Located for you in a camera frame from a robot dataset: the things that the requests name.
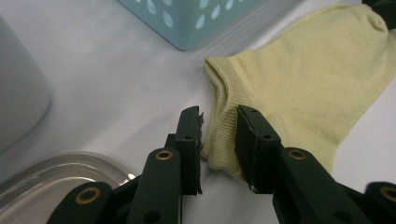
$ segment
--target brass screw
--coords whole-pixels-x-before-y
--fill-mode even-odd
[[[168,150],[162,150],[160,152],[157,152],[157,154],[155,154],[155,158],[157,158],[157,160],[160,160],[160,161],[167,161],[167,160],[171,159],[172,157],[173,157],[173,153]]]
[[[83,195],[88,192],[93,192],[93,195],[88,198],[84,197]],[[96,188],[96,187],[86,188],[76,196],[76,203],[78,203],[78,204],[91,203],[91,202],[95,201],[97,198],[99,198],[100,193],[101,193],[101,190],[99,188]]]

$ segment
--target white table surface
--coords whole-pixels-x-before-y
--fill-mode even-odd
[[[0,183],[70,151],[104,154],[139,175],[150,151],[176,131],[184,108],[205,112],[205,135],[211,108],[205,56],[255,49],[306,12],[339,2],[359,3],[278,1],[182,52],[116,0],[0,1],[1,17],[51,89],[47,116],[0,154]],[[338,182],[359,191],[372,181],[396,183],[395,96],[393,80],[338,148],[332,173]],[[277,223],[271,195],[250,193],[246,183],[201,164],[204,194],[184,198],[184,223]]]

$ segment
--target basket hole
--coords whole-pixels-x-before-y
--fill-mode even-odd
[[[199,1],[200,8],[205,8],[205,7],[207,7],[207,5],[209,5],[209,0],[200,0]]]
[[[219,14],[220,14],[220,5],[217,5],[217,6],[215,6],[215,8],[213,8],[212,15],[211,15],[212,20],[215,20],[219,16]]]
[[[205,14],[202,14],[200,17],[198,17],[197,22],[195,23],[195,28],[197,30],[201,29],[205,25]]]
[[[228,0],[225,9],[228,11],[233,7],[233,0]]]
[[[151,0],[148,0],[148,11],[153,15],[157,14],[157,8]]]
[[[163,12],[163,22],[169,27],[173,27],[173,20],[171,15],[169,15],[168,12],[164,11]]]
[[[163,2],[169,7],[172,6],[172,0],[163,0]]]

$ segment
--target yellow sock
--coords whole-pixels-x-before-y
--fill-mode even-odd
[[[236,107],[260,110],[285,147],[310,151],[330,172],[349,130],[396,73],[396,38],[364,5],[312,12],[260,49],[207,58],[213,92],[203,157],[243,178],[233,152]]]

